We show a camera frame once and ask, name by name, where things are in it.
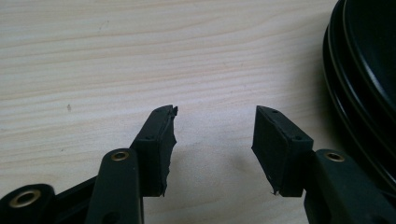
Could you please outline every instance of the black circular lid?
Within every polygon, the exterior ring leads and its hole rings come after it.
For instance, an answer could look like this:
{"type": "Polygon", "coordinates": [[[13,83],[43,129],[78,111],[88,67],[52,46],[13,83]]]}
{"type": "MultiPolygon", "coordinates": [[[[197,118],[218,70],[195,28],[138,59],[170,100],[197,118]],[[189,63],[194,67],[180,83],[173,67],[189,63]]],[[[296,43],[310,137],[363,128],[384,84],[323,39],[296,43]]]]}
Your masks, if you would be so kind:
{"type": "Polygon", "coordinates": [[[337,3],[328,28],[329,50],[335,74],[351,106],[358,112],[356,116],[361,117],[361,127],[367,128],[367,131],[371,133],[371,138],[376,138],[396,160],[396,138],[394,132],[389,131],[394,130],[395,126],[388,119],[384,119],[387,113],[378,109],[381,107],[380,103],[371,92],[367,91],[368,87],[362,80],[359,69],[348,50],[343,24],[344,5],[345,0],[337,3]]]}
{"type": "Polygon", "coordinates": [[[396,122],[396,1],[347,0],[344,28],[362,78],[396,122]]]}
{"type": "Polygon", "coordinates": [[[359,148],[362,149],[364,156],[379,173],[377,178],[382,178],[383,181],[388,183],[389,187],[396,189],[396,170],[393,166],[393,159],[390,156],[385,156],[385,151],[379,150],[381,149],[381,145],[370,137],[367,129],[361,127],[361,124],[364,122],[360,119],[360,116],[357,115],[352,104],[347,100],[346,93],[339,83],[332,63],[329,46],[328,31],[326,31],[323,41],[324,72],[335,108],[342,121],[345,123],[349,134],[355,140],[359,148]]]}

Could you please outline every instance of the black plastic part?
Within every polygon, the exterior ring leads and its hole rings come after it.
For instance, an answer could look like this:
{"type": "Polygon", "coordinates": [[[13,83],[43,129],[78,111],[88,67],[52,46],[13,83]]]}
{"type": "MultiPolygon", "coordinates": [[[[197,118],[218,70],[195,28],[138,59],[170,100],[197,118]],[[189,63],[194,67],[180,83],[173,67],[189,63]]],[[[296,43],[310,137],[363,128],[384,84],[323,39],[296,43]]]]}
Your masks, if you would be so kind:
{"type": "Polygon", "coordinates": [[[393,136],[394,124],[389,122],[388,114],[381,109],[375,96],[368,91],[356,63],[348,49],[344,27],[343,9],[345,0],[340,0],[332,12],[329,24],[328,41],[332,64],[339,82],[346,93],[346,100],[358,112],[360,126],[380,142],[383,150],[396,160],[396,139],[393,136]]]}
{"type": "Polygon", "coordinates": [[[396,223],[396,210],[346,153],[318,150],[309,178],[309,223],[396,223]]]}
{"type": "Polygon", "coordinates": [[[78,224],[84,222],[95,181],[96,177],[93,177],[56,195],[57,216],[55,223],[78,224]]]}
{"type": "Polygon", "coordinates": [[[268,181],[284,197],[301,197],[304,162],[313,153],[314,141],[282,113],[257,106],[253,152],[268,181]]]}
{"type": "Polygon", "coordinates": [[[361,77],[396,125],[396,2],[347,0],[344,30],[361,77]]]}
{"type": "Polygon", "coordinates": [[[165,194],[171,154],[176,138],[173,120],[177,107],[166,105],[155,109],[140,130],[131,148],[139,159],[140,188],[144,197],[165,194]]]}
{"type": "Polygon", "coordinates": [[[143,223],[137,155],[129,148],[108,152],[102,159],[86,224],[143,223]]]}
{"type": "Polygon", "coordinates": [[[54,220],[53,188],[45,184],[16,189],[0,201],[2,224],[47,224],[54,220]]]}
{"type": "MultiPolygon", "coordinates": [[[[367,129],[362,128],[364,121],[361,120],[355,107],[347,100],[346,93],[342,89],[342,85],[337,78],[334,65],[332,64],[327,32],[323,41],[323,62],[330,96],[332,97],[338,115],[345,124],[345,128],[343,127],[340,132],[344,132],[345,130],[348,131],[348,133],[345,134],[350,134],[352,136],[355,144],[359,146],[359,154],[363,154],[366,160],[376,169],[376,175],[383,178],[380,182],[387,182],[387,188],[391,188],[393,191],[396,190],[394,178],[396,173],[392,157],[386,155],[387,151],[382,148],[381,143],[378,142],[371,133],[368,133],[367,129]]],[[[352,150],[357,151],[356,148],[348,148],[348,151],[352,150]]]]}

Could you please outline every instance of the black plastic bracket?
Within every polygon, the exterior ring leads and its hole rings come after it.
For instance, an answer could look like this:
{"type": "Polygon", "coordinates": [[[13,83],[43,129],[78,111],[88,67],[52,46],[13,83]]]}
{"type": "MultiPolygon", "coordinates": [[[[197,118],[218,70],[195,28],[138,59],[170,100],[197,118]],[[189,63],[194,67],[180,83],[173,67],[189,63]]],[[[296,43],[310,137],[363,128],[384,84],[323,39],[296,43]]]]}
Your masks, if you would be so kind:
{"type": "Polygon", "coordinates": [[[396,223],[396,210],[345,152],[312,151],[313,140],[272,108],[257,106],[256,154],[274,191],[301,197],[310,223],[396,223]]]}
{"type": "Polygon", "coordinates": [[[130,148],[107,153],[98,176],[58,195],[51,186],[29,185],[0,200],[0,223],[79,224],[144,222],[142,197],[164,195],[177,107],[151,112],[130,148]]]}

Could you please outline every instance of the wooden table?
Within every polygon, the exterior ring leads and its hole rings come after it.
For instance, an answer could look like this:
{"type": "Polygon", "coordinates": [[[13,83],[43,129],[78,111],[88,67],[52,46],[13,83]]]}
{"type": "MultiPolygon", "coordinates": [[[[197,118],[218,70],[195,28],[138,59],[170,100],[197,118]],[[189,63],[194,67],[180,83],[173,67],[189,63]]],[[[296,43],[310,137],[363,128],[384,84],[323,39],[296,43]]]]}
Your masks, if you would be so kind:
{"type": "Polygon", "coordinates": [[[342,146],[322,72],[335,0],[0,2],[0,197],[62,192],[178,105],[164,198],[146,223],[306,223],[251,151],[256,105],[342,146]]]}

